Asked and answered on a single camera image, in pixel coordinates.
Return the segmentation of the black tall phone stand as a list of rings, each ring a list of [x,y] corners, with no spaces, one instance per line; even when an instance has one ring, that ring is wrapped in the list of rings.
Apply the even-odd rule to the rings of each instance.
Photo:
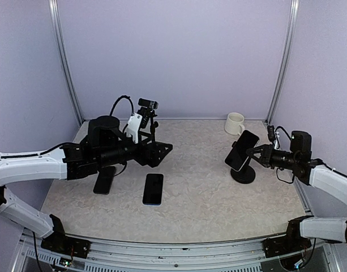
[[[138,105],[140,106],[138,115],[142,117],[139,129],[145,129],[148,125],[148,122],[150,122],[150,138],[151,141],[155,143],[155,132],[156,128],[158,127],[158,122],[154,121],[154,118],[157,117],[155,110],[158,108],[158,102],[140,98],[138,100]]]

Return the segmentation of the blue phone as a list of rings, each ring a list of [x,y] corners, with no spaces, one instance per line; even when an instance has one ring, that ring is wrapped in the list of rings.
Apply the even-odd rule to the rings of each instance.
[[[161,173],[149,173],[146,175],[142,200],[144,205],[161,205],[163,181],[164,175]]]

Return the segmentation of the black phone red case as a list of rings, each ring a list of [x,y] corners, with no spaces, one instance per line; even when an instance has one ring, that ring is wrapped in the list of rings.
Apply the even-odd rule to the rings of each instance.
[[[93,188],[95,194],[107,195],[112,187],[112,182],[116,173],[115,166],[101,168]]]

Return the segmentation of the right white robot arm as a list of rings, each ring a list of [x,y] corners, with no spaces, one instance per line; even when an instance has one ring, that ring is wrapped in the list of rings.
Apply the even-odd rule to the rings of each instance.
[[[347,206],[347,175],[329,167],[321,159],[313,159],[311,140],[309,133],[293,130],[289,152],[277,150],[272,144],[263,144],[248,149],[246,154],[266,168],[290,170],[300,182],[326,192]],[[292,252],[304,239],[322,239],[347,245],[347,217],[302,216],[292,219],[281,245]]]

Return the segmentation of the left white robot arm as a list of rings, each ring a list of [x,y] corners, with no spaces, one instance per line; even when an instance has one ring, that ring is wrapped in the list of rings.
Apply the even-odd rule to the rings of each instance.
[[[134,160],[154,168],[173,149],[155,140],[158,123],[133,114],[127,129],[119,129],[113,116],[100,116],[88,123],[88,133],[79,143],[65,142],[45,150],[27,153],[0,152],[0,215],[48,239],[59,252],[71,247],[62,222],[19,199],[8,184],[56,179],[78,180],[101,172],[105,167]]]

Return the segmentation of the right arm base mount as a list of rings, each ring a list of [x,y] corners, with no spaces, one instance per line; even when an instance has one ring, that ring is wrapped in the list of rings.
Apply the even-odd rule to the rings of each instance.
[[[263,241],[265,257],[277,257],[310,248],[311,240],[300,234],[300,222],[312,217],[312,215],[305,215],[292,219],[288,221],[284,236],[265,239]]]

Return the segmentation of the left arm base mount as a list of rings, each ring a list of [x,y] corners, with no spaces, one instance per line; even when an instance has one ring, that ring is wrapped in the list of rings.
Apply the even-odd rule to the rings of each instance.
[[[49,217],[52,220],[53,233],[42,239],[41,247],[52,252],[86,259],[91,242],[67,236],[61,220],[53,214],[50,214]]]

